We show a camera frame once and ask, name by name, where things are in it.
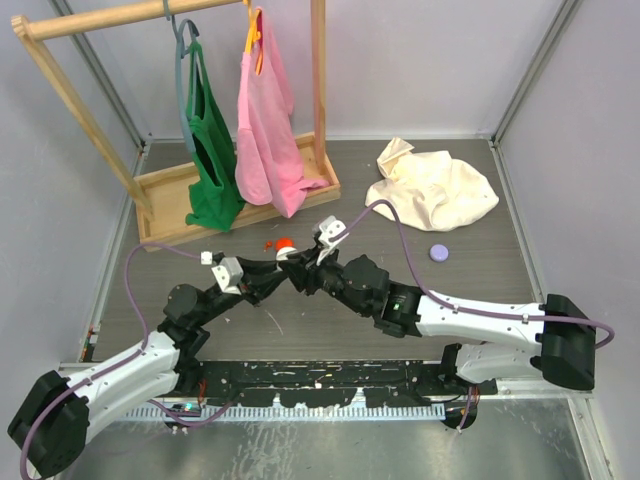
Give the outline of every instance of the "wooden rod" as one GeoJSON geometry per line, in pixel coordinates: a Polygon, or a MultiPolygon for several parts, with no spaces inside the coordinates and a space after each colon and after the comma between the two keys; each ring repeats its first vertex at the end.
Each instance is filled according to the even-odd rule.
{"type": "Polygon", "coordinates": [[[11,26],[16,33],[27,52],[31,55],[31,58],[36,62],[36,65],[40,68],[43,75],[51,86],[56,90],[64,104],[69,111],[76,118],[82,129],[85,131],[91,143],[95,145],[100,154],[104,157],[107,164],[111,167],[113,172],[118,177],[118,180],[124,185],[129,192],[129,195],[133,198],[136,204],[145,209],[146,215],[153,216],[151,202],[146,197],[142,188],[134,180],[129,173],[126,165],[122,162],[122,159],[116,152],[113,145],[104,134],[93,115],[82,101],[78,92],[69,78],[64,74],[62,68],[56,62],[51,52],[43,42],[34,41],[29,35],[29,20],[23,15],[13,17],[11,19],[11,26]]]}
{"type": "MultiPolygon", "coordinates": [[[[169,11],[172,14],[186,13],[239,1],[241,0],[169,0],[169,11]]],[[[31,38],[41,41],[160,17],[164,17],[162,0],[148,0],[33,22],[30,25],[31,38]]]]}
{"type": "Polygon", "coordinates": [[[313,130],[315,133],[316,164],[324,171],[326,155],[326,18],[325,0],[311,0],[311,60],[313,63],[313,130]]]}

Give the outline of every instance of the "purple round object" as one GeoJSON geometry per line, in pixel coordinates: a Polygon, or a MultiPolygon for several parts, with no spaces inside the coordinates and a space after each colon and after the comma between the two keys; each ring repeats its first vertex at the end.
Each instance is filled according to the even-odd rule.
{"type": "Polygon", "coordinates": [[[444,262],[447,258],[449,258],[449,249],[444,245],[436,243],[433,247],[431,247],[431,250],[429,250],[429,256],[434,262],[444,262]]]}

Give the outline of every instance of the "clothing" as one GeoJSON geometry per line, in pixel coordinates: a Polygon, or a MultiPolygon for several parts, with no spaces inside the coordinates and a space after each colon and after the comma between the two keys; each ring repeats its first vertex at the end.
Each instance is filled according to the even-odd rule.
{"type": "Polygon", "coordinates": [[[195,147],[191,158],[200,180],[189,186],[193,213],[187,215],[186,223],[226,232],[245,204],[235,182],[236,156],[229,130],[213,98],[202,47],[197,41],[191,43],[189,53],[186,114],[190,116],[188,124],[195,147]]]}
{"type": "MultiPolygon", "coordinates": [[[[400,138],[389,142],[377,161],[385,180],[369,187],[365,205],[384,198],[405,225],[447,232],[479,220],[498,204],[489,181],[468,163],[452,159],[447,151],[412,150],[400,138]]],[[[374,210],[393,220],[384,205],[374,210]]]]}
{"type": "Polygon", "coordinates": [[[261,39],[242,57],[236,180],[246,201],[273,203],[290,218],[302,205],[307,190],[326,187],[328,182],[304,178],[303,160],[289,122],[294,103],[291,87],[264,11],[258,22],[261,39]],[[256,73],[261,51],[262,67],[256,73]]]}

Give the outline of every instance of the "white wall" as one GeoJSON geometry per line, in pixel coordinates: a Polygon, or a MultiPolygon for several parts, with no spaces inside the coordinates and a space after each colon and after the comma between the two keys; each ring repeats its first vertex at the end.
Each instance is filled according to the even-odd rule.
{"type": "MultiPolygon", "coordinates": [[[[33,382],[75,360],[124,188],[14,36],[9,18],[53,16],[41,0],[2,2],[0,18],[0,425],[33,382]]],[[[129,165],[136,149],[71,41],[49,46],[129,165]]],[[[0,435],[0,478],[18,478],[0,435]]]]}
{"type": "MultiPolygon", "coordinates": [[[[70,4],[80,12],[132,1],[70,4]]],[[[296,96],[294,130],[312,130],[309,1],[260,3],[296,96]]],[[[493,133],[560,3],[327,0],[329,135],[493,133]]],[[[233,132],[246,9],[233,4],[188,17],[200,28],[214,94],[233,132]]],[[[180,137],[169,24],[151,20],[89,38],[139,128],[156,138],[180,137]]]]}
{"type": "Polygon", "coordinates": [[[640,471],[640,3],[584,2],[503,143],[548,291],[617,330],[596,398],[621,478],[640,471]]]}

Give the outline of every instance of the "clothes hanger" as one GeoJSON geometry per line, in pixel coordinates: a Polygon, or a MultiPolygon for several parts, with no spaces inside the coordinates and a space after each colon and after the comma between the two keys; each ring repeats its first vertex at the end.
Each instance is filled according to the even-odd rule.
{"type": "MultiPolygon", "coordinates": [[[[196,27],[195,23],[193,23],[188,18],[184,19],[180,23],[180,27],[176,27],[176,17],[175,15],[172,15],[171,12],[169,11],[169,0],[163,0],[163,4],[164,4],[165,17],[167,20],[171,21],[173,33],[176,37],[175,79],[176,79],[176,93],[178,97],[178,110],[180,112],[180,127],[182,130],[182,136],[184,137],[184,142],[187,146],[187,150],[191,153],[194,153],[196,151],[196,144],[193,141],[193,135],[191,134],[191,129],[189,128],[189,120],[194,114],[193,110],[195,109],[195,98],[193,97],[191,98],[192,111],[191,111],[191,114],[187,116],[187,112],[186,112],[187,108],[184,103],[184,92],[182,87],[182,59],[186,57],[188,54],[190,54],[190,45],[189,47],[187,47],[184,43],[184,28],[186,26],[189,26],[189,36],[191,37],[192,43],[196,41],[196,38],[200,35],[200,32],[198,31],[198,28],[196,27]]],[[[199,73],[196,70],[196,75],[192,75],[194,82],[195,82],[195,79],[197,78],[197,75],[199,75],[199,73]]],[[[194,87],[195,85],[192,85],[192,88],[190,90],[192,95],[195,96],[196,89],[194,87]]]]}
{"type": "MultiPolygon", "coordinates": [[[[244,53],[250,54],[253,45],[262,39],[262,33],[258,30],[258,17],[262,11],[259,8],[252,10],[251,0],[242,0],[242,3],[247,6],[247,12],[249,14],[249,32],[247,33],[247,42],[244,46],[244,53]]],[[[260,49],[258,60],[256,62],[256,73],[260,73],[262,70],[262,58],[263,53],[262,49],[260,49]]]]}

